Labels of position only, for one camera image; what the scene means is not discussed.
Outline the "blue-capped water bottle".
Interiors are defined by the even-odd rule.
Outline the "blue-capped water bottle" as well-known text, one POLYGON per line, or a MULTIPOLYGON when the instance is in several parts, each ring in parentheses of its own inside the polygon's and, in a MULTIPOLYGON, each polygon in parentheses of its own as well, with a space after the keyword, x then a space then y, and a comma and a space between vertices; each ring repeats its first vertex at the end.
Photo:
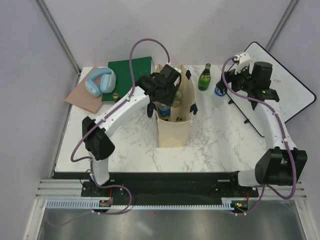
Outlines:
POLYGON ((227 90, 228 89, 223 80, 216 83, 213 95, 213 105, 215 107, 219 107, 223 103, 227 90))
POLYGON ((165 105, 160 103, 158 105, 158 115, 161 117, 163 113, 166 113, 168 115, 168 121, 170 120, 171 116, 171 107, 169 105, 165 105))

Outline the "clear green-capped bottle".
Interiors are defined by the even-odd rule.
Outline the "clear green-capped bottle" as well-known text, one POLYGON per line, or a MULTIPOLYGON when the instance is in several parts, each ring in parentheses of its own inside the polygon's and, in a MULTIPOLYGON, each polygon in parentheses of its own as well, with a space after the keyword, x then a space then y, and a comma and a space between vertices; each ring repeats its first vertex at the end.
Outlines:
POLYGON ((181 104, 181 100, 182 100, 182 91, 178 90, 175 94, 174 101, 171 106, 173 108, 177 108, 181 104))

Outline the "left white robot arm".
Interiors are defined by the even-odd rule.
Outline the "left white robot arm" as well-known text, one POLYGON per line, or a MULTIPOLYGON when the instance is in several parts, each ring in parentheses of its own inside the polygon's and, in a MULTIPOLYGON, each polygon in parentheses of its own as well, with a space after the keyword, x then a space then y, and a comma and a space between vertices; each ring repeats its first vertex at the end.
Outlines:
POLYGON ((89 152, 92 191, 99 197, 110 191, 109 157, 115 151, 111 137, 133 113, 157 102, 171 106, 182 83, 182 71, 168 64, 160 72, 141 76, 131 91, 105 114, 95 119, 82 121, 82 133, 86 150, 89 152))

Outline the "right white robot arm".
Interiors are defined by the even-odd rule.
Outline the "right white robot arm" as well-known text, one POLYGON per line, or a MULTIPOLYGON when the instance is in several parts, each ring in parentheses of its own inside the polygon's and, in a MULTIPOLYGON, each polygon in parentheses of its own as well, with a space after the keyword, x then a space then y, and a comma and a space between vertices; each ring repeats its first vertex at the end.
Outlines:
POLYGON ((295 186, 307 163, 305 150, 298 149, 289 135, 280 114, 280 98, 270 87, 272 64, 258 61, 237 63, 230 71, 222 71, 220 85, 223 93, 230 92, 249 102, 249 109, 257 116, 264 132, 266 152, 251 170, 240 171, 229 191, 242 196, 247 187, 295 186))

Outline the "green Perrier glass bottle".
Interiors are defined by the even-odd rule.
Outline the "green Perrier glass bottle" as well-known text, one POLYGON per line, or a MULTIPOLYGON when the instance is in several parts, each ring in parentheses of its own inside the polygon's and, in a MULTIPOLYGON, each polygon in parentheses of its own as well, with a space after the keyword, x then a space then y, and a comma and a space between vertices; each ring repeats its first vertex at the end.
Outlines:
POLYGON ((197 87, 200 91, 206 91, 209 88, 210 83, 211 83, 211 64, 207 63, 205 65, 204 70, 199 76, 197 87))

